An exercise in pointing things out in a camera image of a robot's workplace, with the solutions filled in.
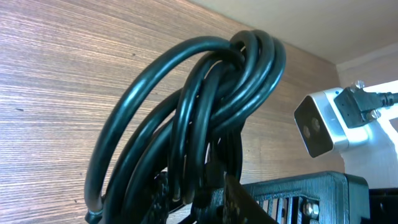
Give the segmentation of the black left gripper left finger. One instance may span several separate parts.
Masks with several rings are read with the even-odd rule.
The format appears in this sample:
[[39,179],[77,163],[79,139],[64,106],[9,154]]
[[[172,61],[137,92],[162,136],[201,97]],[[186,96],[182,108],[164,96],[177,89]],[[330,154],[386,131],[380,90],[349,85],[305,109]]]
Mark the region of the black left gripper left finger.
[[169,185],[167,172],[161,172],[149,182],[149,195],[144,200],[145,214],[141,223],[163,224],[169,215]]

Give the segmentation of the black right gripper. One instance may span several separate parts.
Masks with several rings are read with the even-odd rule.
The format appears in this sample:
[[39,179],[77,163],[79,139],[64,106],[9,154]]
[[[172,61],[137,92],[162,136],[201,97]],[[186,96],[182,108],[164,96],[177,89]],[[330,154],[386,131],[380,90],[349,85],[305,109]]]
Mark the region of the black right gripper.
[[397,189],[362,177],[317,172],[244,185],[277,223],[397,223]]

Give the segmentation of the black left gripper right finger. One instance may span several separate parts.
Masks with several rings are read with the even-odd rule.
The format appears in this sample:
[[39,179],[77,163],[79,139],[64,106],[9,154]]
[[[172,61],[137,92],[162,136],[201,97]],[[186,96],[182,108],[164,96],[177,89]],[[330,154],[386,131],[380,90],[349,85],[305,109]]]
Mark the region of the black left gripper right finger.
[[224,177],[223,223],[277,224],[232,176]]

